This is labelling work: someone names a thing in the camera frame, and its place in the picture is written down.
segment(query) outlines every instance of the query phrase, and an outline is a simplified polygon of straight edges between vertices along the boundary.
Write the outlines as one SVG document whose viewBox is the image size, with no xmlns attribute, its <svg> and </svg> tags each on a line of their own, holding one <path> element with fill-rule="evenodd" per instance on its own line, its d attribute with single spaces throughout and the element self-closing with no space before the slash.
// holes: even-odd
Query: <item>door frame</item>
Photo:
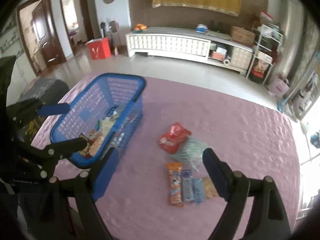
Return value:
<svg viewBox="0 0 320 240">
<path fill-rule="evenodd" d="M 70 44 L 70 47 L 71 47 L 71 50 L 72 50 L 72 45 L 71 45 L 71 42 L 70 42 L 70 39 L 69 39 L 69 35 L 68 35 L 68 27 L 67 27 L 67 23 L 66 23 L 66 18 L 64 17 L 62 0 L 59 0 L 59 1 L 60 1 L 60 8 L 61 8 L 64 27 L 66 29 L 66 34 L 67 34 L 68 41 L 69 41 L 69 44 Z M 88 0 L 84 0 L 84 2 L 86 4 L 88 12 L 89 12 Z M 87 17 L 86 17 L 86 15 L 83 14 L 82 8 L 81 8 L 81 13 L 82 13 L 82 17 L 83 17 L 83 21 L 84 21 L 84 29 L 85 29 L 88 41 L 92 40 L 92 39 L 94 39 L 94 36 L 93 36 L 93 29 L 92 29 L 92 24 L 91 24 L 91 20 L 90 20 L 90 15 L 88 14 Z"/>
<path fill-rule="evenodd" d="M 31 55 L 30 55 L 30 52 L 29 52 L 29 48 L 27 47 L 27 44 L 26 44 L 26 41 L 25 41 L 25 38 L 24 38 L 24 35 L 23 35 L 23 30 L 22 30 L 22 25 L 21 25 L 21 19 L 20 19 L 20 11 L 21 9 L 33 4 L 34 2 L 37 2 L 39 0 L 28 0 L 20 5 L 17 6 L 17 12 L 16 12 L 16 15 L 17 15 L 17 24 L 18 24 L 18 28 L 19 28 L 19 32 L 20 32 L 20 39 L 22 41 L 22 45 L 23 45 L 23 49 L 27 55 L 27 58 L 30 62 L 30 65 L 32 67 L 32 70 L 34 71 L 34 73 L 36 74 L 36 76 L 39 76 L 39 73 L 36 71 L 36 68 L 35 68 L 35 65 L 33 64 L 32 60 L 31 60 Z M 61 47 L 61 44 L 60 44 L 60 40 L 58 38 L 58 35 L 57 35 L 57 29 L 56 29 L 56 25 L 55 25 L 55 22 L 53 20 L 53 13 L 52 13 L 52 4 L 51 4 L 51 0 L 47 0 L 48 1 L 48 4 L 49 4 L 49 11 L 48 13 L 50 14 L 50 18 L 52 20 L 52 28 L 53 28 L 53 31 L 54 31 L 54 41 L 55 41 L 55 46 L 57 46 L 57 51 L 59 52 L 59 57 L 62 59 L 62 63 L 66 62 L 66 57 L 64 56 L 64 53 L 63 53 L 63 50 L 62 50 L 62 47 Z"/>
</svg>

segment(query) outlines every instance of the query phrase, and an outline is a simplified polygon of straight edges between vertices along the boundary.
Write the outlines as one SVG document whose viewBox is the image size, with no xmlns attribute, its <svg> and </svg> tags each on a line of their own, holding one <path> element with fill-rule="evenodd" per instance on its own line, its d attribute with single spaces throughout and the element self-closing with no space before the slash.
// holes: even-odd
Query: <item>blue plastic basket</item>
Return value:
<svg viewBox="0 0 320 240">
<path fill-rule="evenodd" d="M 70 104 L 70 111 L 63 114 L 50 133 L 52 143 L 88 137 L 97 121 L 109 116 L 115 108 L 125 105 L 121 115 L 104 139 L 99 151 L 90 159 L 78 152 L 69 160 L 79 168 L 89 168 L 97 159 L 102 159 L 112 146 L 120 157 L 142 118 L 141 93 L 146 81 L 140 76 L 106 73 L 96 77 Z"/>
</svg>

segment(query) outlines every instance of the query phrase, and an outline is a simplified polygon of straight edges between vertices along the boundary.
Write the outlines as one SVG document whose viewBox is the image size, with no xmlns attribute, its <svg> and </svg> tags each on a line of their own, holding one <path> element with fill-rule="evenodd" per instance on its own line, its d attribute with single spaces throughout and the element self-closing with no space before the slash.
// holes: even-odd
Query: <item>pink tablecloth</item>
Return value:
<svg viewBox="0 0 320 240">
<path fill-rule="evenodd" d="M 80 81 L 61 102 L 71 102 L 96 76 Z M 231 169 L 246 176 L 274 178 L 293 227 L 299 199 L 299 162 L 289 120 L 281 113 L 223 93 L 160 79 L 147 78 L 143 93 L 144 117 L 105 195 L 96 205 L 111 234 L 120 240 L 205 240 L 217 224 L 226 203 L 221 198 L 184 208 L 168 205 L 168 155 L 157 140 L 174 122 L 209 144 Z M 57 117 L 49 117 L 33 145 L 50 143 Z M 60 161 L 60 179 L 79 173 Z M 195 177 L 207 176 L 203 166 Z M 243 236 L 252 205 L 247 202 L 236 238 Z"/>
</svg>

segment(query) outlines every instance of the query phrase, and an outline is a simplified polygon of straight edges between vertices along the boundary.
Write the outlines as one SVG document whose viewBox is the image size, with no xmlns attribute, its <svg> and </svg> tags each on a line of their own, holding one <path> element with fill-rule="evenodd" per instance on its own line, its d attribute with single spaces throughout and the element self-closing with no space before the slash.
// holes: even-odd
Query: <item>red bin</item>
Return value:
<svg viewBox="0 0 320 240">
<path fill-rule="evenodd" d="M 87 45 L 92 59 L 104 59 L 111 55 L 109 38 L 91 40 Z"/>
</svg>

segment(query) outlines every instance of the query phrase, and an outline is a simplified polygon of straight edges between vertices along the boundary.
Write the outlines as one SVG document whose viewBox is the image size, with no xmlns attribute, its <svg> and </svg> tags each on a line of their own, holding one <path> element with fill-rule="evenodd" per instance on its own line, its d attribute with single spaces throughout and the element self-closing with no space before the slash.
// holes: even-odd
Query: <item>pink bag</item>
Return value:
<svg viewBox="0 0 320 240">
<path fill-rule="evenodd" d="M 281 76 L 275 76 L 273 81 L 268 85 L 270 92 L 276 94 L 277 97 L 282 98 L 286 92 L 289 91 L 288 80 Z"/>
</svg>

